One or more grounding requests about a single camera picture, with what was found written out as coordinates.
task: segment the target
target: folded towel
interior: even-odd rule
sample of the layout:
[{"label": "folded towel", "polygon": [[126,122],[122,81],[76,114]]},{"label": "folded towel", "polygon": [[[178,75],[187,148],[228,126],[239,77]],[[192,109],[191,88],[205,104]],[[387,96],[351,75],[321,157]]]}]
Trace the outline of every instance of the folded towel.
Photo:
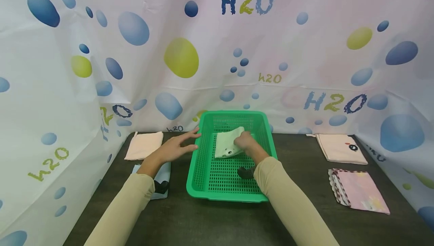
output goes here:
[{"label": "folded towel", "polygon": [[163,132],[138,134],[135,132],[128,147],[125,160],[142,160],[157,150],[163,143]]}]

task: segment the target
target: light green cloth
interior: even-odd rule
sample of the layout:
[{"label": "light green cloth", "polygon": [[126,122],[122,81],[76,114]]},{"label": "light green cloth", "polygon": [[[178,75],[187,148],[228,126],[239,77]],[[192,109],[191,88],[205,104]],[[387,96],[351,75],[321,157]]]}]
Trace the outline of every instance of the light green cloth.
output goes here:
[{"label": "light green cloth", "polygon": [[243,150],[234,144],[234,140],[241,135],[244,128],[240,126],[229,132],[217,133],[216,152],[214,158],[226,158],[238,155]]}]

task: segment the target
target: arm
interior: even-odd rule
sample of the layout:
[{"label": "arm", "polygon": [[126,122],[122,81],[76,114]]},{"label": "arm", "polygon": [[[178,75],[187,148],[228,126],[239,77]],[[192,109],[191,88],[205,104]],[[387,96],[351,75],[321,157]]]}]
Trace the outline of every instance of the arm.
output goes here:
[{"label": "arm", "polygon": [[181,147],[188,138],[198,138],[199,128],[166,141],[143,161],[137,174],[131,174],[98,221],[85,246],[123,246],[138,216],[155,192],[154,178],[160,167],[181,155],[197,149],[196,145]]},{"label": "arm", "polygon": [[235,144],[255,162],[259,188],[298,246],[339,246],[314,205],[278,160],[270,157],[249,132],[243,132]]}]

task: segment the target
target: pink patterned towel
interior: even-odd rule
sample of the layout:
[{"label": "pink patterned towel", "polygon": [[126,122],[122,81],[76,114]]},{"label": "pink patterned towel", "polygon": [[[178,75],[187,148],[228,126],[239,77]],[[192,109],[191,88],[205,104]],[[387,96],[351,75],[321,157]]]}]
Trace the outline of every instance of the pink patterned towel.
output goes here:
[{"label": "pink patterned towel", "polygon": [[329,181],[338,203],[362,211],[390,215],[382,195],[367,172],[330,169]]}]

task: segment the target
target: beige sleeve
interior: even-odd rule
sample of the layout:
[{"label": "beige sleeve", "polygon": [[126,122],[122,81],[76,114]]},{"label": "beige sleeve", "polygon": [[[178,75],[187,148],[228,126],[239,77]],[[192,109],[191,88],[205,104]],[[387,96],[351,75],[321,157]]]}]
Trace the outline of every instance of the beige sleeve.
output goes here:
[{"label": "beige sleeve", "polygon": [[146,174],[131,174],[98,221],[85,246],[123,246],[140,212],[155,192],[154,180]]},{"label": "beige sleeve", "polygon": [[298,246],[339,246],[304,192],[273,157],[260,162],[254,177]]}]

